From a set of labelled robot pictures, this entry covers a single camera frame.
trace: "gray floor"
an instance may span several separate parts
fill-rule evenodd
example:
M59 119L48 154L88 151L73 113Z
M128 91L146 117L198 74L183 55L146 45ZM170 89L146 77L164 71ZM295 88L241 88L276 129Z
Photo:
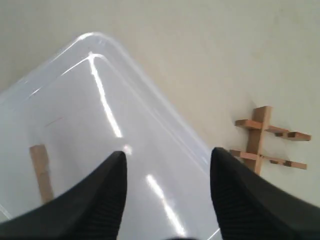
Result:
M264 152L308 164L265 162L262 176L320 206L320 1L0 0L0 90L85 32L119 40L211 147L245 149L233 126L252 108L313 135L268 135Z

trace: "white floor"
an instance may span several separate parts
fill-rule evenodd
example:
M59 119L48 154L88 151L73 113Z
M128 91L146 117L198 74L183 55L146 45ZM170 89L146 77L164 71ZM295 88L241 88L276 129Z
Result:
M209 146L245 149L234 121L274 107L271 123L311 142L267 135L262 176L320 206L320 1L0 0L0 89L85 32L119 40Z

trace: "wooden toy structure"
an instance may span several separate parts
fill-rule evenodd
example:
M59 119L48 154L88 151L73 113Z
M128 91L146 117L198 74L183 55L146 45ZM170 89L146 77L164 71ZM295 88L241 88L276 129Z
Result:
M258 107L253 110L251 120L243 119L235 121L235 126L248 129L249 137L246 151L232 149L230 150L230 153L235 157L242 158L244 164L258 175L260 174L263 160L268 160L272 164L307 169L307 165L304 163L269 157L261 154L265 132L272 133L276 137L291 141L311 140L311 135L270 125L271 111L271 106Z

